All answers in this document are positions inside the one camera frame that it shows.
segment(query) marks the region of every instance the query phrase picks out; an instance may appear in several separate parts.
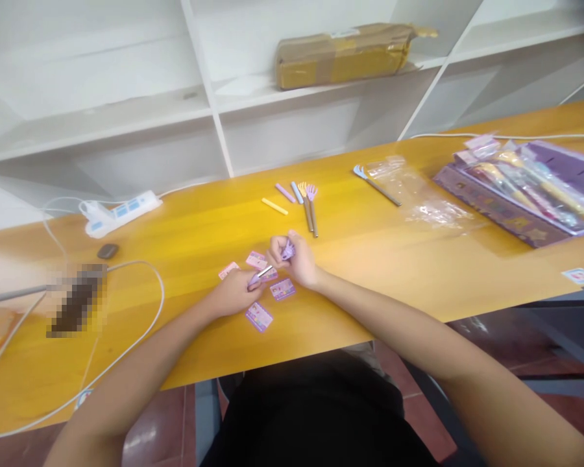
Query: purple box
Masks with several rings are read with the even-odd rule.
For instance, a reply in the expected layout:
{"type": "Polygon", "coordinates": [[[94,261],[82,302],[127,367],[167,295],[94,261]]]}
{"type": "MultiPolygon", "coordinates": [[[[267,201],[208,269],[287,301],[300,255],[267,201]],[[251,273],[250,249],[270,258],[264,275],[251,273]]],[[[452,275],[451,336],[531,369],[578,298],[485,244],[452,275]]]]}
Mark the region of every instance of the purple box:
{"type": "MultiPolygon", "coordinates": [[[[536,154],[538,161],[545,163],[562,180],[584,193],[584,154],[544,141],[533,141],[522,147],[527,147],[536,154]]],[[[584,230],[574,232],[517,204],[461,170],[456,163],[443,167],[435,175],[434,180],[454,196],[535,248],[584,235],[584,230]]]]}

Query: clear plastic bag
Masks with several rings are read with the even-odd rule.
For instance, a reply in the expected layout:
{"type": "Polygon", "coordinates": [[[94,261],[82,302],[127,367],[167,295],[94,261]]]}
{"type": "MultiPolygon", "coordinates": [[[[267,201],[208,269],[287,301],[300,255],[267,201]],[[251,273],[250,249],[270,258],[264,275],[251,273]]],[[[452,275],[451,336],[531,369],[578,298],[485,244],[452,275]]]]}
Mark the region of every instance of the clear plastic bag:
{"type": "Polygon", "coordinates": [[[535,214],[573,231],[584,229],[584,193],[578,191],[536,159],[527,147],[509,141],[504,147],[492,135],[466,143],[459,153],[464,170],[535,214]]]}
{"type": "Polygon", "coordinates": [[[399,210],[405,212],[407,221],[463,231],[488,223],[442,197],[434,184],[408,166],[401,156],[390,156],[365,168],[377,184],[402,203],[399,210]]]}

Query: red tile floor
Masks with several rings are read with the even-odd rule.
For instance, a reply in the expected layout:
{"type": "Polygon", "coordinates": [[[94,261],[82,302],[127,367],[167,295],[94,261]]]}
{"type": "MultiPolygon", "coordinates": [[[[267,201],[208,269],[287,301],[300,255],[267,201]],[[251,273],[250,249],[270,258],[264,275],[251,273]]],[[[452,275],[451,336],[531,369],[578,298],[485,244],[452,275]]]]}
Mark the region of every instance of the red tile floor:
{"type": "MultiPolygon", "coordinates": [[[[449,323],[517,375],[582,373],[584,366],[556,356],[554,342],[519,317],[501,310],[449,323]]],[[[456,446],[403,362],[382,342],[376,354],[404,397],[406,419],[438,461],[456,446]]],[[[584,399],[543,396],[543,399],[584,434],[584,399]]],[[[195,388],[160,392],[132,428],[125,442],[124,467],[192,467],[195,462],[195,388]]],[[[38,467],[62,424],[0,439],[0,465],[38,467]]]]}

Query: fork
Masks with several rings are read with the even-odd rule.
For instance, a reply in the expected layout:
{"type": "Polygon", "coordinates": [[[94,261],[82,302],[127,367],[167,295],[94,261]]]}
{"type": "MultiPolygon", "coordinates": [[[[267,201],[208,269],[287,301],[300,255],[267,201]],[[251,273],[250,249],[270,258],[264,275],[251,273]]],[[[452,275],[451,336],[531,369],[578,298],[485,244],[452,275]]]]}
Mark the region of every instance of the fork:
{"type": "Polygon", "coordinates": [[[313,199],[318,194],[318,189],[314,185],[307,185],[305,188],[307,197],[310,199],[311,222],[313,223],[313,237],[318,238],[318,224],[316,223],[316,209],[313,206],[313,199]]]}
{"type": "MultiPolygon", "coordinates": [[[[307,197],[306,187],[307,187],[306,182],[301,182],[297,185],[297,188],[300,191],[301,196],[303,196],[303,198],[308,201],[309,198],[307,197]]],[[[310,229],[310,232],[313,232],[313,224],[311,223],[311,212],[310,212],[309,201],[304,202],[303,206],[305,207],[305,216],[307,217],[307,227],[310,229]]]]}
{"type": "Polygon", "coordinates": [[[402,203],[400,201],[398,201],[396,198],[394,198],[393,196],[391,196],[388,192],[386,192],[379,185],[377,185],[372,178],[368,177],[365,174],[365,172],[363,171],[363,166],[362,165],[358,165],[358,164],[355,165],[355,168],[352,171],[355,172],[355,174],[358,177],[364,179],[366,182],[368,182],[370,185],[372,185],[374,188],[376,188],[378,191],[380,191],[393,204],[395,204],[396,206],[402,206],[402,203]]]}

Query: wooden table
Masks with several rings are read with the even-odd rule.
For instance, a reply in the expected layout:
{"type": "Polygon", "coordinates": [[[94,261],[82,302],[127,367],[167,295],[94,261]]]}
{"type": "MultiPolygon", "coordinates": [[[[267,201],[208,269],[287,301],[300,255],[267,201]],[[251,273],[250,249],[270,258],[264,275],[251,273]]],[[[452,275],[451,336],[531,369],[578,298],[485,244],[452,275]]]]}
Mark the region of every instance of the wooden table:
{"type": "MultiPolygon", "coordinates": [[[[464,128],[462,131],[538,136],[584,133],[584,102],[464,128]]],[[[584,139],[558,144],[584,152],[584,139]]],[[[97,262],[104,243],[118,243],[110,265],[150,261],[164,279],[167,300],[159,328],[219,282],[231,261],[247,267],[251,250],[264,252],[270,236],[306,232],[304,210],[275,190],[280,182],[317,184],[320,238],[310,239],[317,261],[346,279],[403,300],[442,321],[479,315],[570,293],[580,288],[560,274],[584,267],[584,238],[533,250],[476,214],[481,227],[458,235],[408,222],[410,206],[395,208],[355,177],[355,164],[401,154],[426,176],[462,148],[462,138],[422,138],[299,163],[192,187],[164,198],[156,211],[103,240],[84,234],[84,219],[51,222],[73,261],[97,262]],[[285,206],[283,216],[262,197],[285,206]]],[[[459,203],[438,187],[441,196],[459,203]]],[[[62,258],[42,225],[0,231],[0,292],[43,283],[62,258]]],[[[32,296],[12,301],[21,311],[32,296]]],[[[0,431],[25,425],[76,394],[106,368],[151,322],[160,299],[154,274],[143,266],[112,272],[101,306],[105,324],[74,339],[46,339],[49,301],[22,325],[0,362],[0,431]]],[[[164,388],[248,370],[369,340],[354,319],[323,297],[298,289],[277,303],[260,302],[274,322],[259,333],[244,315],[212,324],[180,359],[164,388]]],[[[40,426],[66,420],[64,409],[40,426]]]]}

